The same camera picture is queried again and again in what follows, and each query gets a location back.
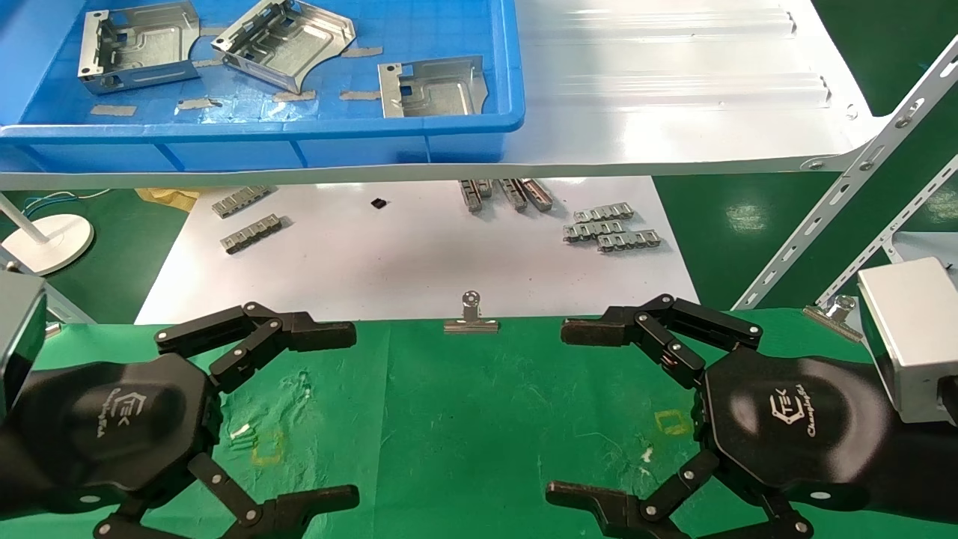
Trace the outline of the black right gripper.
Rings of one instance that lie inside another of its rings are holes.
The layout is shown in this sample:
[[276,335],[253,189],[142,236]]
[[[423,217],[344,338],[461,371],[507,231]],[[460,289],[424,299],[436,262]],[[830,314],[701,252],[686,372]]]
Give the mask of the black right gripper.
[[[706,368],[681,335],[733,352]],[[872,467],[895,425],[876,369],[819,356],[769,357],[754,351],[762,335],[759,326],[670,294],[610,306],[596,320],[567,318],[565,344],[635,345],[682,388],[701,387],[711,451],[699,451],[649,499],[551,481],[546,501],[590,512],[610,538],[686,538],[671,515],[715,475],[759,504],[766,521],[714,538],[811,538],[814,526],[788,501],[828,511],[866,508]]]

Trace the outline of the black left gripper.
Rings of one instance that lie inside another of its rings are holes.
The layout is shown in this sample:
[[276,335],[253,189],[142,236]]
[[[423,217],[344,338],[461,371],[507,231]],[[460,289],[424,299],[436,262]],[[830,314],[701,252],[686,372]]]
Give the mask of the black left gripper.
[[[306,311],[250,302],[158,331],[157,349],[168,354],[153,361],[35,371],[13,406],[13,512],[85,513],[120,504],[95,538],[181,538],[141,518],[198,480],[235,518],[222,538],[302,538],[313,518],[356,508],[359,489],[347,484],[254,502],[210,456],[222,423],[219,392],[235,392],[284,351],[356,342],[353,322],[316,322]],[[209,366],[211,381],[184,359],[226,345]]]

